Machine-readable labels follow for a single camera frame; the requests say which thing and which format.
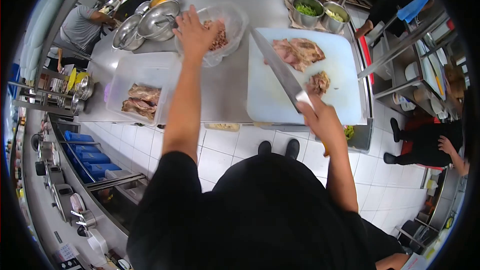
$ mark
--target black shoe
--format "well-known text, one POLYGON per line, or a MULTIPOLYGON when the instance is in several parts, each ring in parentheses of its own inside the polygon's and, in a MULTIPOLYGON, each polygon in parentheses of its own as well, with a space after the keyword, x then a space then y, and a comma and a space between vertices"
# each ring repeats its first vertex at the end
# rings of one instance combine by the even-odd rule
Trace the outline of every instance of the black shoe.
POLYGON ((391 153, 385 152, 383 154, 383 161, 385 162, 385 164, 396 164, 395 158, 396 156, 391 153))
POLYGON ((400 142, 399 123, 397 122, 397 120, 395 118, 391 118, 390 119, 390 125, 391 125, 392 131, 393 131, 393 141, 395 141, 395 143, 400 142))
POLYGON ((299 152, 300 142, 297 139, 291 139, 288 141, 288 144, 286 145, 285 156, 296 160, 299 152))
POLYGON ((258 145, 258 154, 272 153, 272 144, 269 141, 263 141, 258 145))

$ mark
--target chopped meat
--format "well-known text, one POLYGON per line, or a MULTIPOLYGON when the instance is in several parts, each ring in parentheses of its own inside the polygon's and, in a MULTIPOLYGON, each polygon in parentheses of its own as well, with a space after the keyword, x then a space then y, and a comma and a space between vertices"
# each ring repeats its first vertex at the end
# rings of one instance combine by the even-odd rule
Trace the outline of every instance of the chopped meat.
MULTIPOLYGON (((212 27, 213 21, 212 20, 206 20, 203 22, 203 26, 210 30, 212 27)), ((229 40, 227 40, 227 35, 225 33, 225 24, 223 23, 222 20, 220 20, 220 26, 218 27, 218 32, 216 33, 215 39, 213 39, 212 45, 208 47, 208 50, 214 51, 217 49, 222 48, 223 46, 227 45, 229 43, 229 40)))
POLYGON ((312 63, 325 59, 325 54, 315 42, 294 38, 273 40, 273 48, 282 60, 295 70, 304 72, 312 63))
POLYGON ((143 101, 150 101, 153 104, 159 102, 161 89, 157 87, 145 87, 133 84, 128 90, 128 96, 133 98, 140 98, 143 101))
POLYGON ((321 71, 310 77, 309 85, 313 92, 322 95, 327 93, 327 90, 330 87, 330 79, 325 71, 321 71))
POLYGON ((143 117, 153 120, 155 117, 155 112, 157 111, 157 106, 151 106, 141 99, 130 97, 129 99, 123 101, 121 110, 123 112, 135 112, 143 117))

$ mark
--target knife blade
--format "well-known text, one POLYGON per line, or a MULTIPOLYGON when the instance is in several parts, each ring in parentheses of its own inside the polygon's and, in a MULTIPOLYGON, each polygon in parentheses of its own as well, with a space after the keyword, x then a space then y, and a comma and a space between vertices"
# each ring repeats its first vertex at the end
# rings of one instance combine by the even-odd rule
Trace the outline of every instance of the knife blade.
POLYGON ((273 49, 270 42, 267 41, 267 39, 265 39, 265 37, 253 27, 250 29, 250 33, 260 49, 261 54, 282 85, 283 90, 285 90, 285 93, 292 102, 293 106, 295 106, 298 101, 297 95, 305 91, 302 89, 295 76, 293 76, 285 62, 280 58, 275 49, 273 49))

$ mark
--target kitchen worker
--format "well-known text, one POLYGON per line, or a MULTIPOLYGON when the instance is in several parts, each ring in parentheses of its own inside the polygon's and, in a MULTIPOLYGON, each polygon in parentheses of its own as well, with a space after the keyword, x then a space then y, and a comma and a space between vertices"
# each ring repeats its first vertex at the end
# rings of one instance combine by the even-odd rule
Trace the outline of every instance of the kitchen worker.
POLYGON ((112 28, 116 25, 114 19, 81 4, 72 9, 63 21, 60 27, 60 38, 84 53, 91 54, 95 44, 102 36, 107 35, 103 29, 103 23, 112 28))
POLYGON ((201 65, 219 23, 205 29, 193 5, 176 21, 174 33, 185 56, 162 158, 131 225, 132 266, 373 270, 383 261, 386 270, 405 264, 408 256, 398 241, 359 216, 343 127, 335 109, 317 95, 310 95, 315 111, 303 102, 297 107, 329 149, 326 189, 297 161, 300 146, 291 140, 285 156, 262 142, 258 155, 231 166, 211 192, 202 193, 197 171, 201 65))
POLYGON ((65 65, 75 64, 83 69, 87 69, 88 61, 76 57, 63 57, 63 49, 51 47, 46 54, 44 66, 52 71, 60 72, 65 65))
MULTIPOLYGON (((452 96, 450 84, 446 81, 447 99, 453 103, 454 110, 459 117, 464 113, 463 105, 452 96)), ((466 90, 464 103, 471 98, 471 91, 466 90)), ((453 164, 459 175, 469 173, 470 164, 465 158, 464 135, 462 120, 448 123, 427 123, 414 130, 400 130, 395 118, 390 119, 393 131, 393 141, 411 141, 412 150, 408 153, 395 156, 391 153, 383 154, 386 164, 420 164, 427 167, 446 167, 453 164)))
MULTIPOLYGON (((397 13, 397 6, 400 8, 405 7, 407 4, 411 3, 413 0, 377 0, 370 9, 370 14, 365 23, 355 32, 355 38, 359 39, 362 36, 369 33, 374 27, 380 22, 383 21, 384 24, 392 19, 397 13)), ((429 9, 434 5, 434 0, 429 0, 421 9, 429 9)), ((400 19, 396 19, 389 27, 386 29, 391 32, 393 35, 400 37, 400 35, 405 31, 405 25, 400 19)))

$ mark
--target kitchen counter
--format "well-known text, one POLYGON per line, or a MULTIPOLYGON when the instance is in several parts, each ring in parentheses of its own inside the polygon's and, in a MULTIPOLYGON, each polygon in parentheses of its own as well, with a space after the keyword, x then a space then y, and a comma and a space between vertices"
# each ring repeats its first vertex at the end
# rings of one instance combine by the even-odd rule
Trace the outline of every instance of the kitchen counter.
MULTIPOLYGON (((249 16, 252 27, 288 28, 290 20, 288 10, 283 0, 181 0, 182 10, 195 5, 202 9, 219 2, 233 2, 242 8, 249 16)), ((92 62, 88 65, 88 72, 93 76, 95 91, 78 121, 93 122, 131 122, 130 119, 107 111, 103 100, 105 86, 111 82, 120 58, 126 55, 177 51, 174 38, 164 42, 146 40, 134 52, 114 50, 111 46, 113 32, 100 40, 91 55, 92 62)), ((252 123, 246 111, 247 79, 248 79, 248 36, 246 32, 237 51, 224 57, 222 62, 212 68, 203 68, 201 71, 201 122, 221 123, 252 123)), ((356 40, 353 38, 353 27, 346 25, 344 37, 352 46, 357 73, 362 71, 363 58, 356 40)), ((372 92, 367 78, 359 81, 362 106, 362 120, 359 125, 366 125, 367 119, 372 117, 372 92)))

